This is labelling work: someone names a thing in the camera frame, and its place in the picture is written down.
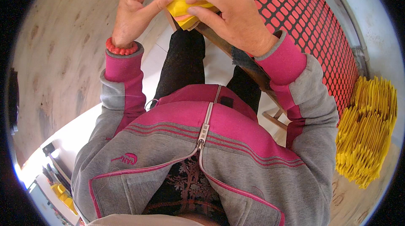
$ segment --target hand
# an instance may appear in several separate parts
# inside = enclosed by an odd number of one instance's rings
[[[143,6],[144,0],[119,0],[112,43],[119,48],[129,48],[150,21],[173,0],[154,0]]]
[[[186,0],[194,4],[202,0]],[[214,12],[199,6],[190,7],[187,12],[197,16],[200,21],[211,27],[221,38],[231,45],[254,56],[267,53],[278,41],[262,22],[254,0],[205,0],[221,12]]]

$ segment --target pink crocodile logo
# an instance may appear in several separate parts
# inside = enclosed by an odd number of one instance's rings
[[[134,153],[125,153],[125,156],[120,156],[119,158],[111,159],[111,162],[114,160],[121,159],[121,162],[123,163],[134,165],[138,161],[138,157]]]

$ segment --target drawstring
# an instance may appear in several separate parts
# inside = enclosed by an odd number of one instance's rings
[[[149,105],[150,102],[152,102],[152,101],[154,101],[154,100],[156,100],[156,101],[158,102],[158,100],[154,98],[154,99],[152,99],[152,100],[150,100],[149,102],[146,103],[144,109],[145,109],[145,110],[150,110],[150,108],[146,109],[146,107]]]

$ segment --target red and black grid mat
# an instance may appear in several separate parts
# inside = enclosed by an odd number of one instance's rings
[[[350,104],[358,72],[349,42],[325,0],[255,0],[267,29],[287,31],[296,47],[315,56],[339,116]]]

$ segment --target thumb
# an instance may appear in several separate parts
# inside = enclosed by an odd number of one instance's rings
[[[222,30],[225,26],[224,20],[207,8],[191,6],[187,9],[187,12],[191,15],[197,16],[201,22],[211,27],[214,31]]]
[[[153,0],[149,5],[142,9],[144,18],[152,20],[161,10],[163,10],[173,0]]]

